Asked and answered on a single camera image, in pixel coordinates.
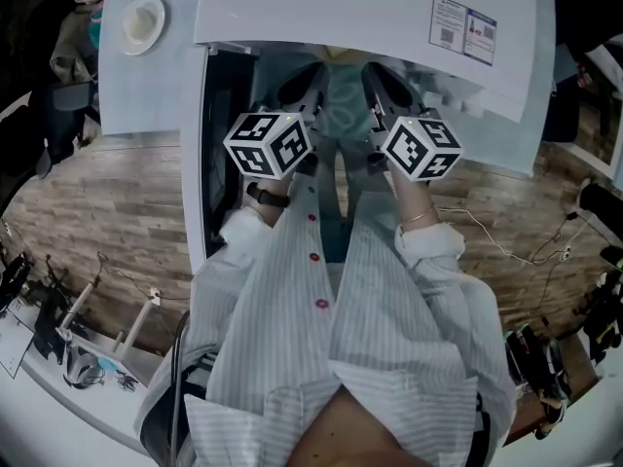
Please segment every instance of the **shirt sleeve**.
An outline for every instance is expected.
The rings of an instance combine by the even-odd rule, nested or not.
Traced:
[[[469,376],[478,377],[483,408],[492,419],[489,459],[506,438],[516,410],[494,292],[463,273],[463,236],[447,224],[402,233],[395,246],[446,341],[460,351]]]
[[[273,234],[254,209],[235,211],[221,229],[227,242],[208,258],[191,283],[190,347],[220,348],[238,297]]]

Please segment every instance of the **white cube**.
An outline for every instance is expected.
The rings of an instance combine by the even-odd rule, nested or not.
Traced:
[[[299,113],[241,114],[224,143],[240,173],[274,180],[312,151]]]
[[[411,180],[439,180],[463,153],[446,121],[400,117],[381,149]]]

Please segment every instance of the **label sticker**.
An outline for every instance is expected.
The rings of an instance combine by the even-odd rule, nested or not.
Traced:
[[[428,43],[462,54],[467,10],[452,0],[432,0]]]
[[[497,22],[452,0],[432,0],[428,43],[494,65]]]

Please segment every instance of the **white desk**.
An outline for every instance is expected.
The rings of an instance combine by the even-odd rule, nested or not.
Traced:
[[[105,0],[99,51],[99,101],[105,135],[180,128],[186,51],[193,46],[199,0],[163,0],[163,35],[147,53],[119,49],[122,16],[133,0]]]

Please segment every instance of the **chair armrest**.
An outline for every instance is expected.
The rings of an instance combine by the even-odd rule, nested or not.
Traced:
[[[54,107],[58,111],[79,111],[89,107],[95,95],[92,82],[57,87],[53,91]]]

